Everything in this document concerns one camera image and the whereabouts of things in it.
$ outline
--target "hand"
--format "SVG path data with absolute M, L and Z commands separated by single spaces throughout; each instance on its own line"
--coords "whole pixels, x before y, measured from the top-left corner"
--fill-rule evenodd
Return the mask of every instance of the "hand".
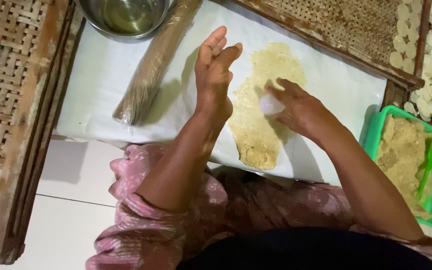
M 233 78 L 231 64 L 241 55 L 243 45 L 237 43 L 225 49 L 227 29 L 221 26 L 199 47 L 196 73 L 196 113 L 209 114 L 214 121 L 226 120 L 233 114 L 233 105 L 228 98 L 228 86 Z
M 276 82 L 284 88 L 283 91 L 274 88 L 270 81 L 264 86 L 268 93 L 286 107 L 273 115 L 274 120 L 319 146 L 324 138 L 349 132 L 319 99 L 308 94 L 297 83 L 281 78 L 277 78 Z

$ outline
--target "white tile floor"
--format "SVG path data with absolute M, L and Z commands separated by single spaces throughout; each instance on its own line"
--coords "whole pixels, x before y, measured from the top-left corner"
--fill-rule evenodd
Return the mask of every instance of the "white tile floor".
M 26 237 L 13 265 L 0 270 L 79 270 L 95 253 L 93 242 L 113 224 L 116 200 L 109 168 L 123 150 L 98 141 L 51 140 Z M 432 228 L 423 226 L 432 236 Z

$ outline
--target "dough mixture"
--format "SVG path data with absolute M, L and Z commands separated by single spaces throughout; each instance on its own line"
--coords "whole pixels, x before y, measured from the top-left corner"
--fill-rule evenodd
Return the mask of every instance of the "dough mixture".
M 396 186 L 413 215 L 422 220 L 432 218 L 415 198 L 420 185 L 417 176 L 422 178 L 423 175 L 419 166 L 424 162 L 426 139 L 430 137 L 418 121 L 389 115 L 376 155 L 376 164 Z M 431 180 L 428 182 L 425 192 L 431 186 Z
M 257 169 L 272 170 L 276 166 L 281 145 L 294 135 L 289 128 L 260 112 L 259 99 L 265 95 L 268 79 L 277 87 L 281 77 L 299 84 L 303 89 L 306 78 L 300 62 L 291 55 L 285 43 L 269 43 L 251 55 L 252 74 L 233 94 L 233 115 L 228 125 L 233 132 L 239 159 Z

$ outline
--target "oil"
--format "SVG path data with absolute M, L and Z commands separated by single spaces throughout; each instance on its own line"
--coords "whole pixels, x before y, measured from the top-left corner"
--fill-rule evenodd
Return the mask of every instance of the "oil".
M 118 34 L 140 34 L 153 26 L 153 11 L 146 0 L 104 0 L 101 17 Z

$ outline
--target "right hand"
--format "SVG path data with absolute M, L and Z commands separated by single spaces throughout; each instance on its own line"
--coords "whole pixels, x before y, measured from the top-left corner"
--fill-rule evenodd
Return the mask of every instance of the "right hand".
M 319 146 L 324 138 L 348 132 L 319 99 L 308 94 L 297 83 L 281 78 L 277 78 L 276 82 L 284 90 L 276 89 L 272 83 L 264 86 L 266 92 L 286 107 L 282 112 L 273 115 L 274 120 L 285 124 L 292 131 L 309 138 Z

